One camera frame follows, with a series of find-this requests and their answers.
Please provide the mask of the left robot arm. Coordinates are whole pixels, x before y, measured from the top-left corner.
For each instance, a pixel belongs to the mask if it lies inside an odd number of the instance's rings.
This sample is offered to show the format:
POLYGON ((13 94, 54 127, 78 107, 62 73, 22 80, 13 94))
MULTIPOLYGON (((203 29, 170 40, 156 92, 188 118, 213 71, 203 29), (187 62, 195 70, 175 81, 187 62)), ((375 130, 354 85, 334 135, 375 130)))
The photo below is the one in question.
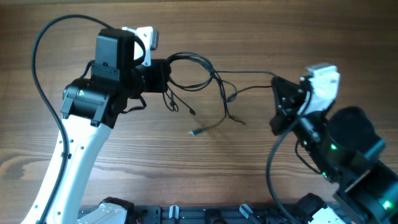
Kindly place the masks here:
POLYGON ((170 67, 153 59, 159 33, 151 26, 102 29, 83 75, 63 91, 58 141, 25 223, 77 223, 95 160, 130 99, 164 93, 170 67))

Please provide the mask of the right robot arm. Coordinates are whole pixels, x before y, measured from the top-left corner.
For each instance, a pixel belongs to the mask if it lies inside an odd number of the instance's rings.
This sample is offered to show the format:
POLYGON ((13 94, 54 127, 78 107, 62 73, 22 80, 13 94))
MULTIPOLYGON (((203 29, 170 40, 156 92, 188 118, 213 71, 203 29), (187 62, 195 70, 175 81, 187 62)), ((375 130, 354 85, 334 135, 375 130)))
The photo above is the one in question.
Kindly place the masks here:
POLYGON ((271 80, 275 116, 270 121, 278 136, 269 154, 271 163, 285 137, 294 133, 308 152, 318 173, 338 184, 334 198, 355 223, 397 223, 397 174, 379 158, 386 143, 379 137, 365 112, 357 106, 327 114, 335 98, 320 101, 318 87, 304 77, 293 83, 281 77, 271 80))

